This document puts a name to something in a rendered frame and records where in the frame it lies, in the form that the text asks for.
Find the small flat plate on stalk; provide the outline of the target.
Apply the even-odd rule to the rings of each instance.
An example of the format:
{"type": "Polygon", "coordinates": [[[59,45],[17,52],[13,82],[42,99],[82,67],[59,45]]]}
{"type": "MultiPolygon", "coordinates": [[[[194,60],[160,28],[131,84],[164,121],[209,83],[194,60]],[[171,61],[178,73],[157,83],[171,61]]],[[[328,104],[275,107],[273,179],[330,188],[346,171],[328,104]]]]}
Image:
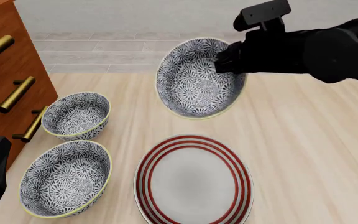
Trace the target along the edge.
{"type": "Polygon", "coordinates": [[[260,27],[263,31],[283,33],[285,25],[282,16],[290,12],[287,0],[271,0],[242,9],[235,18],[233,27],[238,32],[260,27]]]}

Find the black white patterned bowl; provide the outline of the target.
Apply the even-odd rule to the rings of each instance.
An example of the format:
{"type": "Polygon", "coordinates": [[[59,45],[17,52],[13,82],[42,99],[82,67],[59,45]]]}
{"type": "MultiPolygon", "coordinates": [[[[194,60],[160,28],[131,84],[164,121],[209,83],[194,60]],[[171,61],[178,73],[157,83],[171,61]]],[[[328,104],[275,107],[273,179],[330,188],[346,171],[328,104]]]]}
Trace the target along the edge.
{"type": "Polygon", "coordinates": [[[241,95],[247,75],[219,74],[214,62],[228,43],[212,37],[177,45],[160,62],[155,87],[164,106],[187,119],[208,119],[227,111],[241,95]]]}
{"type": "Polygon", "coordinates": [[[80,92],[52,103],[42,115],[43,129],[62,141],[90,140],[108,124],[111,104],[99,93],[80,92]]]}
{"type": "Polygon", "coordinates": [[[103,145],[68,141],[31,163],[20,182],[19,200],[37,218],[76,216],[101,198],[111,173],[111,155],[103,145]]]}

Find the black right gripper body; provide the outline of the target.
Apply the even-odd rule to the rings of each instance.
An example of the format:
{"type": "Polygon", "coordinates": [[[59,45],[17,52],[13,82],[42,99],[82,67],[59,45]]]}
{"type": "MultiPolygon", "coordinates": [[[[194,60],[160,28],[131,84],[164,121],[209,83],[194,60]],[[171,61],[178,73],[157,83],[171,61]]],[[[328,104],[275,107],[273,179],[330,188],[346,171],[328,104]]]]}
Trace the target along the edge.
{"type": "Polygon", "coordinates": [[[288,73],[290,61],[285,48],[282,35],[260,29],[249,31],[241,45],[242,70],[247,73],[288,73]]]}

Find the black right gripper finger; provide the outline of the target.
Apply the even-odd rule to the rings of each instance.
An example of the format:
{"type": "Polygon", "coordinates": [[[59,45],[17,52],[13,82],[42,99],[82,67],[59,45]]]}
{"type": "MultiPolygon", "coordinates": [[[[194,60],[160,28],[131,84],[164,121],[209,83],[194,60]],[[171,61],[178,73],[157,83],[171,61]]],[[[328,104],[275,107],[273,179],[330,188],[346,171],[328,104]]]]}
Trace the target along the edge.
{"type": "Polygon", "coordinates": [[[219,74],[228,72],[242,74],[244,69],[242,67],[241,48],[242,42],[234,42],[226,50],[218,53],[214,62],[216,72],[219,74]]]}

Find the wooden cabinet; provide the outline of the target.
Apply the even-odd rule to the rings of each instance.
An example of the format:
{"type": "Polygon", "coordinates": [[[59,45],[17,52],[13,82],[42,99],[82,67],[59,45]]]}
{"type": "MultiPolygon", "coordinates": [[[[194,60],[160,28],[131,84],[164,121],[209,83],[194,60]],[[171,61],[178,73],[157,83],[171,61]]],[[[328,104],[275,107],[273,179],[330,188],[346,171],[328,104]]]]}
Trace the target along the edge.
{"type": "Polygon", "coordinates": [[[7,166],[11,166],[26,143],[13,139],[13,134],[23,134],[36,117],[32,110],[49,106],[57,98],[51,79],[33,45],[14,0],[0,0],[0,38],[10,35],[15,42],[0,54],[0,103],[17,87],[14,80],[35,78],[35,83],[8,113],[0,113],[0,136],[11,143],[7,166]]]}

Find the white plate with red rings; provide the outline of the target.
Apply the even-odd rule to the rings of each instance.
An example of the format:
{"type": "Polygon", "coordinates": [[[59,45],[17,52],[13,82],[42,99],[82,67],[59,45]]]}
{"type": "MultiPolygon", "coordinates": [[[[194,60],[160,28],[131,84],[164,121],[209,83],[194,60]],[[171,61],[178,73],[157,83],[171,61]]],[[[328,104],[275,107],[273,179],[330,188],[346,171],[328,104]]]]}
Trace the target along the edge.
{"type": "Polygon", "coordinates": [[[134,197],[147,224],[245,224],[254,183],[223,143],[195,134],[171,136],[140,160],[134,197]]]}

